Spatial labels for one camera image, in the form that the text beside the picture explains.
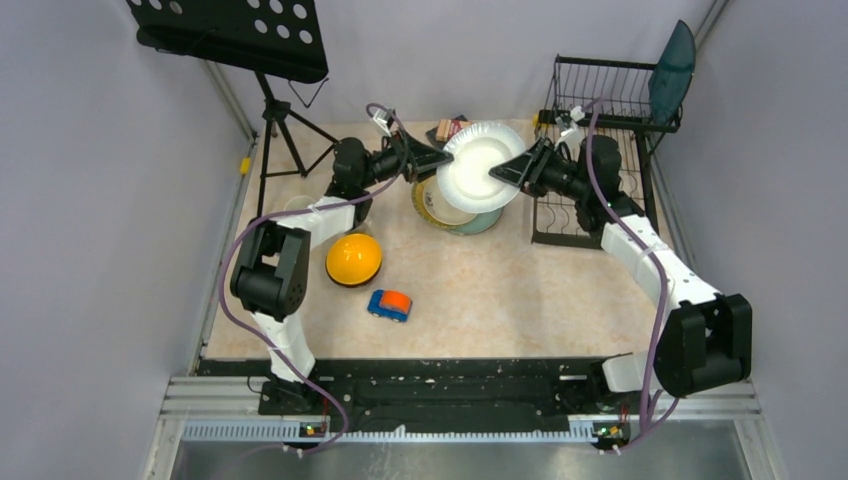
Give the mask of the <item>cream floral ceramic plate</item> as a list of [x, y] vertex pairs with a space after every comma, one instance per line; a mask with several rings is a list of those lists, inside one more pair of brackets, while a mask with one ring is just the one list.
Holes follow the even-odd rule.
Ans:
[[424, 198], [426, 210], [438, 220], [447, 224], [462, 225], [476, 215], [460, 210], [448, 202], [435, 177], [432, 177], [432, 182], [425, 187]]

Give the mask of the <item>blue orange toy car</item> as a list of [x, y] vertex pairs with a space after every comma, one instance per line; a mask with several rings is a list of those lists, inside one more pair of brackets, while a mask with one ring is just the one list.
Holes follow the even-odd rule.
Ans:
[[404, 293], [395, 290], [375, 290], [369, 300], [367, 311], [376, 317], [397, 323], [408, 321], [413, 301]]

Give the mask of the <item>teal square plate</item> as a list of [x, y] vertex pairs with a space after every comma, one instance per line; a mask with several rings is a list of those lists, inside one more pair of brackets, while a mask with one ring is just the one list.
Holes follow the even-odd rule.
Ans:
[[696, 47], [690, 27], [678, 20], [648, 82], [651, 119], [672, 121], [690, 88], [696, 65]]

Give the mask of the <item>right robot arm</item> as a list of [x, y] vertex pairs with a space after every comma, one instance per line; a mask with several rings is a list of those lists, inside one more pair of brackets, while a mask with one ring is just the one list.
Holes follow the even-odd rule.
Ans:
[[631, 274], [656, 306], [644, 352], [604, 360], [586, 385], [589, 404], [612, 412], [627, 392], [663, 390], [684, 398], [746, 380], [751, 373], [752, 306], [702, 280], [660, 238], [639, 204], [621, 188], [616, 140], [593, 135], [571, 159], [561, 145], [536, 141], [490, 169], [491, 177], [532, 197], [573, 200], [580, 227]]

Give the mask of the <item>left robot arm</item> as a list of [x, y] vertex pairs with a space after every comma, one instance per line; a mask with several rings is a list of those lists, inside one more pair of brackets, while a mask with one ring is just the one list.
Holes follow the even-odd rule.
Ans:
[[339, 403], [310, 377], [316, 358], [307, 345], [299, 309], [307, 296], [311, 252], [360, 226], [374, 198], [395, 180], [428, 179], [453, 160], [452, 154], [403, 129], [384, 136], [376, 151], [347, 137], [329, 152], [332, 177], [324, 196], [298, 210], [256, 217], [234, 241], [227, 255], [235, 263], [230, 282], [219, 286], [229, 289], [252, 321], [237, 319], [223, 304], [225, 315], [255, 335], [270, 354], [263, 414], [308, 413], [321, 399]]

